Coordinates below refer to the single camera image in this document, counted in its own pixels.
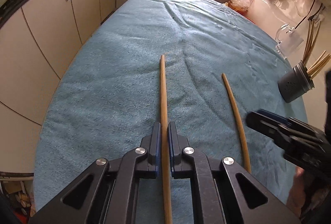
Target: utensil holder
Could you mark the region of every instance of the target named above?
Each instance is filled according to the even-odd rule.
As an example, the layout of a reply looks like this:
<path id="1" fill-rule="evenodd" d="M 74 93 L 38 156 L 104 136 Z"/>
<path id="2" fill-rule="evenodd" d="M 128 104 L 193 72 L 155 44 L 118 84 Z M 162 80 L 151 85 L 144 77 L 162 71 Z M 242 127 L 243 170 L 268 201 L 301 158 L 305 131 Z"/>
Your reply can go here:
<path id="1" fill-rule="evenodd" d="M 279 92 L 287 103 L 294 101 L 314 87 L 302 61 L 278 80 Z"/>

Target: wooden chopstick bundle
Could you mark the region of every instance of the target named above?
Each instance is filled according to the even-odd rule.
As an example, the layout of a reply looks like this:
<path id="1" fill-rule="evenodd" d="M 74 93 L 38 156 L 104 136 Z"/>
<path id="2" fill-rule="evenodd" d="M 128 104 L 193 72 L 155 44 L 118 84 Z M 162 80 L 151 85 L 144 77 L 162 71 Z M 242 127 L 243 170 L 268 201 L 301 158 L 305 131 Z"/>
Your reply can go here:
<path id="1" fill-rule="evenodd" d="M 327 54 L 324 58 L 324 54 L 326 50 L 322 53 L 322 55 L 314 62 L 314 64 L 308 69 L 307 74 L 309 75 L 310 79 L 312 80 L 318 73 L 325 67 L 325 65 L 331 59 L 331 54 Z"/>
<path id="2" fill-rule="evenodd" d="M 308 60 L 312 54 L 312 50 L 315 47 L 320 28 L 321 28 L 321 22 L 319 22 L 317 31 L 315 34 L 315 38 L 313 38 L 314 37 L 314 20 L 309 20 L 307 42 L 306 42 L 305 52 L 303 53 L 303 58 L 302 58 L 302 63 L 304 66 L 307 65 Z"/>

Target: wooden stick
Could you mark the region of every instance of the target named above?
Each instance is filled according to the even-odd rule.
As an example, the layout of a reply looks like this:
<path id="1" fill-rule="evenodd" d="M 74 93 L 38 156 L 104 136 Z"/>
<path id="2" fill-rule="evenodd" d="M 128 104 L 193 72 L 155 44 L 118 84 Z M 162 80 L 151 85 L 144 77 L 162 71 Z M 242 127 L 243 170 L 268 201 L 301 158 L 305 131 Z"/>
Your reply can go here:
<path id="1" fill-rule="evenodd" d="M 320 67 L 316 69 L 315 72 L 312 72 L 312 73 L 310 74 L 311 80 L 313 80 L 313 78 L 314 78 L 316 75 L 318 75 L 318 73 L 319 73 L 319 72 L 324 68 L 324 66 L 329 62 L 330 58 L 331 58 L 331 57 L 328 57 L 328 58 L 327 58 L 327 59 L 326 59 L 321 65 L 320 65 Z"/>
<path id="2" fill-rule="evenodd" d="M 307 51 L 308 42 L 309 42 L 309 39 L 310 39 L 310 33 L 311 33 L 311 22 L 309 21 L 309 25 L 308 25 L 308 36 L 307 36 L 305 51 L 303 53 L 302 60 L 305 58 L 305 54 L 306 54 L 306 51 Z"/>
<path id="3" fill-rule="evenodd" d="M 305 64 L 305 66 L 307 65 L 308 60 L 309 60 L 309 58 L 310 58 L 310 56 L 311 56 L 311 54 L 312 54 L 312 50 L 313 50 L 314 47 L 315 47 L 315 44 L 316 44 L 316 41 L 317 41 L 317 37 L 318 37 L 318 34 L 319 34 L 319 30 L 320 30 L 320 28 L 321 28 L 321 22 L 318 24 L 318 27 L 317 27 L 317 31 L 316 31 L 316 35 L 315 35 L 314 41 L 313 41 L 313 43 L 312 43 L 312 45 L 311 45 L 310 50 L 308 51 L 308 55 L 307 55 L 307 60 L 306 60 L 306 64 Z"/>
<path id="4" fill-rule="evenodd" d="M 308 75 L 310 76 L 311 74 L 316 72 L 317 69 L 319 69 L 320 66 L 322 66 L 324 64 L 324 62 L 327 61 L 330 57 L 331 57 L 331 55 L 327 54 L 319 63 L 317 63 L 313 68 L 311 68 L 311 70 L 309 72 L 307 72 Z"/>
<path id="5" fill-rule="evenodd" d="M 160 103 L 161 103 L 161 161 L 162 161 L 162 185 L 163 185 L 163 205 L 165 224 L 173 223 L 171 211 L 170 192 L 170 158 L 168 147 L 168 105 L 166 87 L 166 61 L 164 55 L 161 56 L 160 75 Z"/>
<path id="6" fill-rule="evenodd" d="M 313 22 L 312 21 L 309 21 L 309 23 L 312 25 L 312 28 L 311 28 L 311 33 L 310 33 L 310 36 L 309 36 L 309 41 L 307 43 L 307 50 L 305 50 L 305 53 L 303 55 L 303 59 L 302 59 L 302 63 L 304 66 L 307 65 L 307 62 L 308 62 L 308 54 L 310 53 L 310 50 L 312 49 L 312 39 L 314 37 L 314 25 L 313 25 Z"/>
<path id="7" fill-rule="evenodd" d="M 319 61 L 321 60 L 321 58 L 324 56 L 325 53 L 326 53 L 326 50 L 324 50 L 324 52 L 322 53 L 322 55 L 320 55 L 320 57 L 314 62 L 314 64 L 308 69 L 307 72 L 309 72 L 309 70 L 311 68 L 313 68 L 317 63 L 319 63 Z"/>
<path id="8" fill-rule="evenodd" d="M 236 119 L 238 131 L 239 131 L 239 137 L 240 137 L 240 141 L 241 141 L 241 148 L 242 148 L 243 155 L 244 155 L 244 167 L 249 173 L 251 173 L 252 169 L 251 169 L 251 163 L 249 161 L 249 153 L 248 153 L 248 146 L 247 146 L 244 126 L 243 126 L 243 123 L 241 121 L 241 117 L 240 117 L 240 113 L 239 113 L 239 110 L 238 110 L 238 107 L 237 107 L 237 103 L 236 103 L 236 100 L 234 98 L 233 92 L 231 90 L 229 81 L 227 80 L 226 75 L 224 73 L 222 74 L 222 78 L 223 78 L 226 90 L 227 90 L 229 98 L 230 98 L 232 110 L 233 110 L 233 113 L 234 113 L 234 117 Z"/>

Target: metal screw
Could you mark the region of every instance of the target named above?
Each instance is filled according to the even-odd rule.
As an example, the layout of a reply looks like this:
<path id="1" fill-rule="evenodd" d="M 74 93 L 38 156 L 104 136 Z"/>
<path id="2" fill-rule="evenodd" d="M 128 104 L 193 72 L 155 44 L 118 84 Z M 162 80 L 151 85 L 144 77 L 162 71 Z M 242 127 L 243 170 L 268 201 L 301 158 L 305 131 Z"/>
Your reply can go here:
<path id="1" fill-rule="evenodd" d="M 226 165 L 231 165 L 234 163 L 234 159 L 231 158 L 231 157 L 226 157 L 224 158 L 223 162 L 226 164 Z"/>
<path id="2" fill-rule="evenodd" d="M 186 148 L 184 148 L 184 152 L 186 154 L 193 154 L 194 153 L 194 148 L 186 147 Z"/>
<path id="3" fill-rule="evenodd" d="M 107 162 L 107 160 L 105 158 L 100 158 L 100 159 L 96 160 L 96 163 L 99 166 L 105 165 L 106 162 Z"/>
<path id="4" fill-rule="evenodd" d="M 146 152 L 146 149 L 144 149 L 143 147 L 138 147 L 136 148 L 136 153 L 141 155 L 141 154 L 144 154 Z"/>

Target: glass mug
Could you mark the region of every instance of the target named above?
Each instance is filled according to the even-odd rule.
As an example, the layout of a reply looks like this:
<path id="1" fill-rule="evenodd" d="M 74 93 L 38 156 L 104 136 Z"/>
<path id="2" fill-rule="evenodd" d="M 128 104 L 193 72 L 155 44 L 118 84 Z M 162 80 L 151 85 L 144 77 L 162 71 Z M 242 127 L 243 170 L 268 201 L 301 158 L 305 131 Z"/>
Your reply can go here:
<path id="1" fill-rule="evenodd" d="M 281 31 L 285 29 L 287 29 L 288 32 L 286 33 L 285 38 L 282 41 L 280 41 L 279 34 Z M 275 40 L 277 42 L 276 50 L 283 57 L 283 59 L 286 59 L 290 54 L 292 54 L 297 49 L 297 47 L 303 42 L 303 39 L 301 38 L 297 30 L 288 24 L 285 24 L 281 26 L 281 28 L 279 28 L 279 30 L 276 33 Z"/>

